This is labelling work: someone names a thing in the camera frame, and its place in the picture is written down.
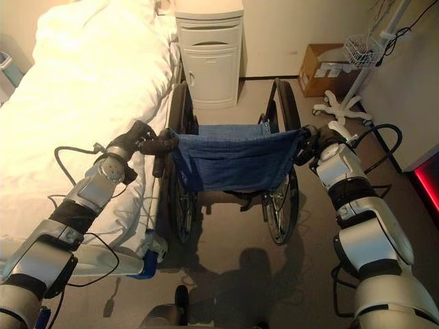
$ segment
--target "wheelchair push handle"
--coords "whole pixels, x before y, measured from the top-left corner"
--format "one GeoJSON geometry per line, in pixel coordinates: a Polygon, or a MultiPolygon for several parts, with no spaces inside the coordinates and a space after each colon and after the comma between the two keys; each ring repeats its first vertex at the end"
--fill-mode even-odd
{"type": "Polygon", "coordinates": [[[145,155],[155,156],[152,167],[152,175],[155,178],[161,178],[165,170],[166,155],[178,145],[176,138],[171,130],[165,129],[152,140],[146,140],[139,144],[139,151],[145,155]]]}

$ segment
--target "blue fabric seat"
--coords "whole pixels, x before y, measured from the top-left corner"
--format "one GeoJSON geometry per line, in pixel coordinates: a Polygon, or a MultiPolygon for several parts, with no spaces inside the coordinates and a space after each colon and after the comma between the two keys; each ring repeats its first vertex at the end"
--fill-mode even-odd
{"type": "Polygon", "coordinates": [[[269,123],[261,123],[201,125],[198,135],[176,136],[172,155],[187,192],[269,191],[285,179],[305,132],[271,134],[269,123]]]}

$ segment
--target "wire basket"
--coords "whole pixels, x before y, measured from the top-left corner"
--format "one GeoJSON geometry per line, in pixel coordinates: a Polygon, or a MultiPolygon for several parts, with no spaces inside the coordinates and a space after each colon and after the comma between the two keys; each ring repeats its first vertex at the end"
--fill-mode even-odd
{"type": "Polygon", "coordinates": [[[372,36],[348,36],[343,46],[344,55],[356,69],[374,67],[384,48],[372,36]]]}

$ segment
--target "iv pole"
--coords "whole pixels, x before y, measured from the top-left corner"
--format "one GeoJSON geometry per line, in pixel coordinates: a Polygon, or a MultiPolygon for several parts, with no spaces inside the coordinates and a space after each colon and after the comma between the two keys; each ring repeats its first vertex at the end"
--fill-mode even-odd
{"type": "MultiPolygon", "coordinates": [[[[401,0],[398,8],[396,9],[396,12],[394,13],[393,17],[390,19],[390,22],[388,23],[385,30],[381,31],[380,33],[380,40],[379,44],[385,49],[385,46],[387,45],[388,41],[393,39],[395,37],[394,30],[396,27],[396,24],[401,20],[402,15],[404,14],[405,9],[410,4],[411,0],[401,0]]],[[[349,89],[347,95],[343,99],[341,103],[338,103],[337,97],[335,97],[334,93],[330,90],[326,90],[324,92],[325,96],[327,97],[329,101],[329,105],[326,104],[316,104],[313,107],[313,114],[319,115],[321,112],[325,112],[328,114],[333,114],[338,122],[340,122],[342,125],[346,122],[347,118],[360,118],[363,120],[364,125],[371,125],[372,124],[372,116],[370,114],[366,114],[364,112],[355,112],[350,110],[360,99],[360,96],[354,96],[355,93],[358,91],[358,88],[361,86],[363,81],[365,80],[367,74],[371,70],[372,67],[364,67],[353,85],[351,86],[351,89],[349,89]]]]}

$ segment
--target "white bedsheet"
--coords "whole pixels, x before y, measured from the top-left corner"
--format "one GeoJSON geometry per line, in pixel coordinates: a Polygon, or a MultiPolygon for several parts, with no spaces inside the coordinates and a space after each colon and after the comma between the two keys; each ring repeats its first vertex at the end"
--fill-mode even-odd
{"type": "MultiPolygon", "coordinates": [[[[151,16],[147,8],[133,12],[124,7],[129,2],[86,0],[40,18],[35,65],[0,109],[0,239],[25,239],[54,209],[46,196],[71,188],[55,147],[106,146],[135,119],[151,120],[157,133],[165,126],[179,61],[175,19],[151,16]]],[[[60,156],[76,181],[96,159],[70,151],[60,156]]],[[[145,157],[135,154],[129,165],[138,178],[90,231],[141,256],[145,250],[136,244],[145,228],[138,220],[141,211],[151,211],[144,203],[154,182],[145,157]]]]}

